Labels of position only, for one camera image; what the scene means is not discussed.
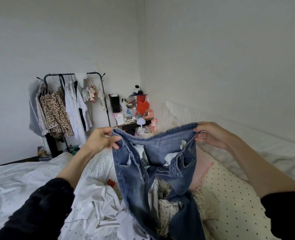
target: pink pillow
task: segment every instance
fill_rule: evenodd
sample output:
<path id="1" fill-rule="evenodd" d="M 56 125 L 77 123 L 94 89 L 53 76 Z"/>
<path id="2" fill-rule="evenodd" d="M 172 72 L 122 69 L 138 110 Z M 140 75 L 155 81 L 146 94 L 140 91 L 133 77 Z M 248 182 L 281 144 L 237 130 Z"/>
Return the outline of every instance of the pink pillow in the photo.
<path id="1" fill-rule="evenodd" d="M 209 155 L 196 146 L 196 166 L 193 174 L 193 179 L 190 185 L 190 190 L 196 190 L 201 186 L 207 172 L 213 167 L 214 162 L 210 161 Z"/>

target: brown garment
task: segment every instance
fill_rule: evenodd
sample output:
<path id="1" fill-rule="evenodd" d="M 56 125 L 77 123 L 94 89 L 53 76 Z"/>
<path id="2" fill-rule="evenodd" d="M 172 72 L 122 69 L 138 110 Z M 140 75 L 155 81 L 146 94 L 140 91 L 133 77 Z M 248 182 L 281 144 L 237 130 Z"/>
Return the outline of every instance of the brown garment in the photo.
<path id="1" fill-rule="evenodd" d="M 49 131 L 62 132 L 66 137 L 74 136 L 64 102 L 61 87 L 57 92 L 40 97 L 40 104 Z"/>

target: black shirt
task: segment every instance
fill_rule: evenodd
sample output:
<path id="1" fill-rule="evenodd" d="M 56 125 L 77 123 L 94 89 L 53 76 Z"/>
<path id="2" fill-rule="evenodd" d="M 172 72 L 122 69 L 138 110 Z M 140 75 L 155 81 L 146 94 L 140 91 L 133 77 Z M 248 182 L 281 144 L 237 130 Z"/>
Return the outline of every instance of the black shirt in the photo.
<path id="1" fill-rule="evenodd" d="M 54 240 L 72 211 L 73 188 L 54 178 L 34 191 L 24 205 L 9 217 L 0 230 L 0 239 Z M 271 232 L 282 240 L 295 239 L 295 192 L 272 193 L 261 203 L 271 219 Z"/>

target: jeans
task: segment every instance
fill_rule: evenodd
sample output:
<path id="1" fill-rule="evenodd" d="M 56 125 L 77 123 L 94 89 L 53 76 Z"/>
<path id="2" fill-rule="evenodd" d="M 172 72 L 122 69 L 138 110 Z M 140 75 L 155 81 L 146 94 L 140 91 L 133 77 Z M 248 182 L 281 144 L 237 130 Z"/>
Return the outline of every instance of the jeans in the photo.
<path id="1" fill-rule="evenodd" d="M 197 133 L 193 131 L 196 126 L 197 123 L 182 125 L 146 139 L 113 129 L 112 135 L 122 138 L 116 142 L 120 148 L 113 149 L 113 159 L 123 199 L 130 214 L 153 239 L 205 239 L 197 205 L 188 190 L 197 161 L 194 140 Z M 183 140 L 186 145 L 181 150 Z M 137 144 L 144 146 L 148 165 L 133 147 Z M 174 152 L 179 154 L 169 166 L 163 166 L 164 157 Z M 149 207 L 148 191 L 155 177 L 172 186 L 169 201 L 181 202 L 179 212 L 169 222 L 167 238 L 157 234 L 159 222 Z"/>

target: wall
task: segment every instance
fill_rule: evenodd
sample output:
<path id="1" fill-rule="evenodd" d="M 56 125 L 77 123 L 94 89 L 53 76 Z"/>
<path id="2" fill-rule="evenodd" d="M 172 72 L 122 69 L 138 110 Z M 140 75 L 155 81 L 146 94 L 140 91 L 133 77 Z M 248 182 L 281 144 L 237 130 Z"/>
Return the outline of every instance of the wall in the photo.
<path id="1" fill-rule="evenodd" d="M 131 94 L 136 14 L 135 0 L 0 0 L 0 164 L 37 155 L 27 91 L 36 76 L 95 70 L 106 73 L 106 94 Z M 92 113 L 95 127 L 108 126 L 98 103 Z"/>
<path id="2" fill-rule="evenodd" d="M 295 142 L 295 0 L 145 0 L 141 9 L 151 107 L 171 100 Z"/>

